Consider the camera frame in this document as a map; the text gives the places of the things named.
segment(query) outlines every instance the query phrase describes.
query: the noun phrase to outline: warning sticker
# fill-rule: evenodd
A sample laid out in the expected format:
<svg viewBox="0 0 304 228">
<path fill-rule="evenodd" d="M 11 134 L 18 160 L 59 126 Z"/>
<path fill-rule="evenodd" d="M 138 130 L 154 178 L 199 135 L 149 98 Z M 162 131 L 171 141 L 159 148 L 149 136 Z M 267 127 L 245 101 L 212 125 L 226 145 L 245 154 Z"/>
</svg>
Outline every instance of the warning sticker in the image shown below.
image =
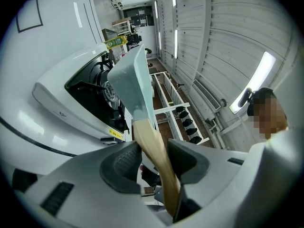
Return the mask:
<svg viewBox="0 0 304 228">
<path fill-rule="evenodd" d="M 117 131 L 115 131 L 114 129 L 110 129 L 109 133 L 110 133 L 111 135 L 113 135 L 115 138 L 124 140 L 124 137 L 123 137 L 124 135 L 121 134 L 121 133 L 119 133 L 119 132 L 117 132 Z"/>
</svg>

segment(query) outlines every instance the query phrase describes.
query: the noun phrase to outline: black hair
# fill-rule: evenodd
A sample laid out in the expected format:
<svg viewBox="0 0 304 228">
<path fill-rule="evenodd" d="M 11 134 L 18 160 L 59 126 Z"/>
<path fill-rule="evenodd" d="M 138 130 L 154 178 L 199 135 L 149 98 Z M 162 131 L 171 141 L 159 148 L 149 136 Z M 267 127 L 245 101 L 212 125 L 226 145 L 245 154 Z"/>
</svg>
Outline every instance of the black hair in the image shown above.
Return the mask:
<svg viewBox="0 0 304 228">
<path fill-rule="evenodd" d="M 265 104 L 265 99 L 276 98 L 274 92 L 270 88 L 260 88 L 252 93 L 251 100 L 247 109 L 247 115 L 253 116 L 253 107 L 257 104 Z"/>
</svg>

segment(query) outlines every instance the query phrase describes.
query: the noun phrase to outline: wooden floor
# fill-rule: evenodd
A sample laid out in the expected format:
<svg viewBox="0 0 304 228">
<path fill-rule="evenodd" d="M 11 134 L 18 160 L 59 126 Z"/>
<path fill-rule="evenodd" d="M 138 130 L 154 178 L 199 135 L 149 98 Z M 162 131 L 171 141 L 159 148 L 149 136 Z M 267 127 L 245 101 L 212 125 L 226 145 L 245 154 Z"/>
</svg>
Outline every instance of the wooden floor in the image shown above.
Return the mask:
<svg viewBox="0 0 304 228">
<path fill-rule="evenodd" d="M 148 63 L 152 63 L 153 64 L 153 66 L 150 67 L 150 68 L 155 68 L 159 72 L 166 71 L 166 69 L 161 65 L 161 63 L 158 61 L 158 59 L 150 59 L 150 60 L 148 60 Z M 176 82 L 174 81 L 173 78 L 171 78 L 171 81 L 172 81 L 173 85 L 176 85 Z M 172 101 L 171 97 L 170 97 L 168 91 L 166 90 L 166 88 L 164 87 L 164 85 L 162 85 L 162 89 L 163 89 L 163 91 L 165 93 L 165 96 L 166 96 L 168 102 Z M 184 102 L 189 102 L 189 99 L 187 98 L 187 96 L 181 90 L 179 91 L 179 94 L 180 94 L 180 96 L 181 96 L 181 98 L 182 98 L 182 100 Z M 163 108 L 161 100 L 160 100 L 160 97 L 158 96 L 157 92 L 155 92 L 155 97 L 153 98 L 153 106 L 154 106 L 155 110 Z M 194 110 L 194 108 L 192 106 L 190 106 L 190 107 L 188 107 L 188 110 L 189 110 L 190 114 L 192 115 L 192 117 L 193 117 L 196 125 L 198 126 L 198 129 L 201 132 L 203 138 L 208 138 L 209 137 L 209 139 L 210 139 L 210 136 L 209 136 L 209 134 L 208 134 L 208 132 L 207 132 L 207 130 L 206 130 L 206 128 L 205 128 L 205 126 L 204 126 L 201 118 L 198 116 L 198 114 L 196 113 L 196 111 Z M 165 117 L 166 117 L 165 114 L 156 115 L 156 119 L 157 120 L 165 118 Z M 182 126 L 181 120 L 177 120 L 177 124 L 179 126 L 180 133 L 181 133 L 183 139 L 189 141 L 188 136 L 187 136 L 186 131 L 185 131 L 185 128 Z M 162 135 L 162 138 L 164 140 L 165 146 L 167 146 L 167 140 L 168 140 L 168 138 L 173 138 L 170 126 L 169 126 L 168 123 L 166 123 L 166 124 L 160 124 L 159 125 L 159 129 L 160 129 L 160 133 Z M 212 143 L 211 140 L 209 140 L 207 142 L 204 142 L 201 145 L 206 146 L 206 147 L 214 148 L 214 145 L 213 145 L 213 143 Z"/>
</svg>

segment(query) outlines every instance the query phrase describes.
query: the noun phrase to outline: wooden handle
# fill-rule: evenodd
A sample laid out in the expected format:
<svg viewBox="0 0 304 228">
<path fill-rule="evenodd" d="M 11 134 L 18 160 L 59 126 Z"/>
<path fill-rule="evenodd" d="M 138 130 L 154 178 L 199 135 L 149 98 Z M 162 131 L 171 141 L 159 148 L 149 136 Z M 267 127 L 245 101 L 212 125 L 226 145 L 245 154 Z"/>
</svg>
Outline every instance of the wooden handle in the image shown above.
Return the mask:
<svg viewBox="0 0 304 228">
<path fill-rule="evenodd" d="M 149 119 L 135 121 L 133 130 L 137 143 L 160 174 L 164 205 L 168 213 L 174 217 L 181 184 L 173 171 L 161 134 L 152 128 Z"/>
</svg>

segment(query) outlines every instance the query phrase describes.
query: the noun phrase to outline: person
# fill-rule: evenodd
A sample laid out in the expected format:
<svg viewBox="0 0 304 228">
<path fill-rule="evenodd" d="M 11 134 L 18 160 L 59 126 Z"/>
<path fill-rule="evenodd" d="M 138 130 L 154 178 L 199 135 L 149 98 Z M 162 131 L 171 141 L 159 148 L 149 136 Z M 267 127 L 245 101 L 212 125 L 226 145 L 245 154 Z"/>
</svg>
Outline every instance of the person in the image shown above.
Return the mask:
<svg viewBox="0 0 304 228">
<path fill-rule="evenodd" d="M 253 92 L 247 115 L 253 117 L 254 127 L 259 128 L 267 140 L 272 134 L 288 129 L 286 115 L 270 88 L 263 87 Z"/>
</svg>

